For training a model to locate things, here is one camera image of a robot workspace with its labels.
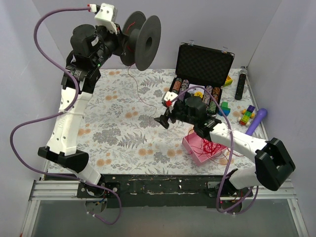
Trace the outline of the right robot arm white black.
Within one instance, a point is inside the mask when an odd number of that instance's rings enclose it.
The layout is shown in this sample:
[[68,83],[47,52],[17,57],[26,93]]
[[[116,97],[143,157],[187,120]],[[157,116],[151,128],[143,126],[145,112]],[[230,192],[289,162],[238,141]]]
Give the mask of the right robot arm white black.
[[229,129],[219,119],[207,114],[206,105],[200,97],[177,100],[173,102],[172,109],[167,108],[163,115],[155,118],[164,128],[169,127],[169,120],[191,124],[200,138],[230,147],[254,161],[253,167],[234,169],[226,175],[224,184],[217,186],[224,195],[235,196],[242,189],[254,186],[277,191],[295,170],[295,164],[281,140],[273,138],[267,141]]

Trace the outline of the black filament spool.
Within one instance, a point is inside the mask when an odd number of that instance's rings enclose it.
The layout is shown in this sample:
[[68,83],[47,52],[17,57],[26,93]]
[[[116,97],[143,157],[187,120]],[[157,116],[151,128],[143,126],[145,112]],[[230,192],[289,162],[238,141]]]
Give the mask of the black filament spool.
[[126,20],[122,33],[127,40],[123,44],[121,62],[126,66],[134,64],[140,71],[149,68],[160,43],[160,19],[156,15],[147,18],[143,12],[135,11]]

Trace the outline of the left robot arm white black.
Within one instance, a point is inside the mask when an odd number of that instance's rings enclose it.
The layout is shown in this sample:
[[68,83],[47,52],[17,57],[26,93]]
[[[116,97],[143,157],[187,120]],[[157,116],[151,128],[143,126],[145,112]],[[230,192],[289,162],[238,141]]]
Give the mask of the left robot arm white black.
[[96,198],[104,194],[105,185],[100,182],[101,174],[88,163],[88,153],[77,149],[77,137],[84,110],[101,76],[100,68],[113,54],[121,52],[123,42],[120,29],[111,33],[104,26],[83,24],[73,30],[73,49],[61,82],[60,115],[46,146],[38,150],[40,157],[89,182],[88,191]]

